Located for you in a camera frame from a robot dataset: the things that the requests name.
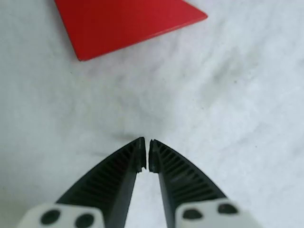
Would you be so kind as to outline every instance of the red triangle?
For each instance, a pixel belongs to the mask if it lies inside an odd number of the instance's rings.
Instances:
[[[204,20],[182,0],[55,0],[79,60]]]

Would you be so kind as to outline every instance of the red plastic piece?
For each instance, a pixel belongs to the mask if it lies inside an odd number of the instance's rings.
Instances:
[[[204,20],[182,0],[55,0],[79,60]]]

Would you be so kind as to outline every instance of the white surface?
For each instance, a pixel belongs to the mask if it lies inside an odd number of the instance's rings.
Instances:
[[[0,0],[1,227],[142,135],[263,227],[303,227],[303,1],[191,2],[206,21],[78,62],[52,0]],[[126,228],[166,226],[156,175],[129,212]]]
[[[41,217],[46,212],[54,209],[60,211],[57,221],[51,225],[43,225],[41,223]],[[44,203],[27,211],[17,228],[45,228],[50,226],[53,228],[75,228],[75,222],[84,214],[90,214],[94,217],[90,228],[105,228],[104,217],[97,208],[67,206],[54,203]]]
[[[220,214],[220,204],[230,204],[237,209],[236,214]],[[198,219],[183,218],[186,210],[194,209],[202,217]],[[176,209],[176,228],[262,228],[250,212],[243,211],[236,203],[228,199],[208,200],[194,203],[184,203]]]

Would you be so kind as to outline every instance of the white fabric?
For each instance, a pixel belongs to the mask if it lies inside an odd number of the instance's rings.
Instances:
[[[304,226],[302,0],[191,0],[209,18],[79,62],[53,0],[0,1],[0,222],[55,201],[145,136],[173,147],[265,228]],[[166,227],[138,175],[126,228]]]

